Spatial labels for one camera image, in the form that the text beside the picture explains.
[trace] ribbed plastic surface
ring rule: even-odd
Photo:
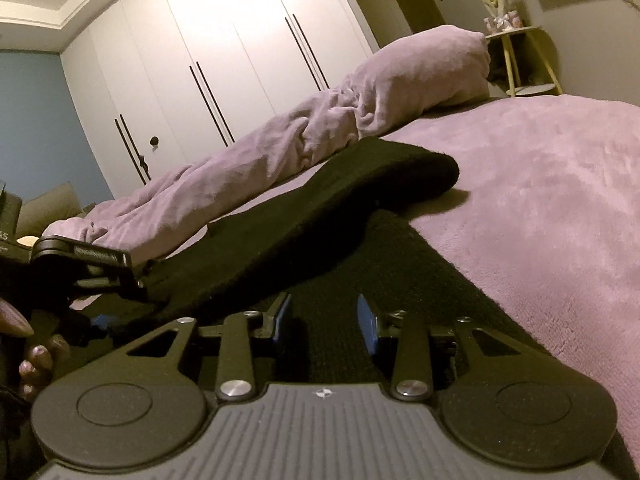
[[[531,474],[482,462],[442,432],[425,406],[376,384],[272,384],[249,404],[220,409],[188,450],[129,474],[52,464],[39,480],[553,480],[612,479],[595,464]]]

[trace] human hand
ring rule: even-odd
[[[0,299],[0,333],[15,337],[33,335],[33,328],[25,317],[2,299]],[[33,402],[42,389],[51,382],[54,364],[67,358],[69,354],[69,344],[60,334],[49,338],[44,345],[30,348],[26,359],[18,368],[22,378],[21,396],[26,401]]]

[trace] wooden side table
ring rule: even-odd
[[[497,38],[500,38],[502,40],[502,48],[504,49],[504,62],[507,65],[507,74],[509,76],[509,91],[507,92],[507,94],[510,97],[537,95],[550,92],[552,90],[555,90],[558,95],[562,95],[564,93],[562,92],[562,87],[560,86],[560,82],[558,81],[554,70],[549,64],[549,60],[546,58],[545,53],[540,48],[538,40],[536,40],[535,36],[532,34],[532,31],[537,30],[538,28],[539,27],[514,28],[513,30],[508,30],[507,32],[498,32],[497,34],[491,34],[486,37],[488,41],[495,40]],[[549,74],[552,83],[533,86],[522,85],[522,81],[520,80],[520,72],[518,70],[518,62],[513,50],[513,44],[511,43],[511,36],[514,36],[515,34],[525,34],[526,37],[529,38],[529,41],[540,57],[540,60],[545,65],[546,71]]]

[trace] metal screw head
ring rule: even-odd
[[[429,387],[422,381],[411,379],[396,384],[396,392],[403,397],[420,397],[429,393]]]
[[[252,390],[251,384],[240,379],[233,379],[220,384],[220,391],[227,397],[245,396]]]

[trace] white wardrobe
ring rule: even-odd
[[[117,198],[224,150],[371,53],[347,0],[120,0],[62,64]]]

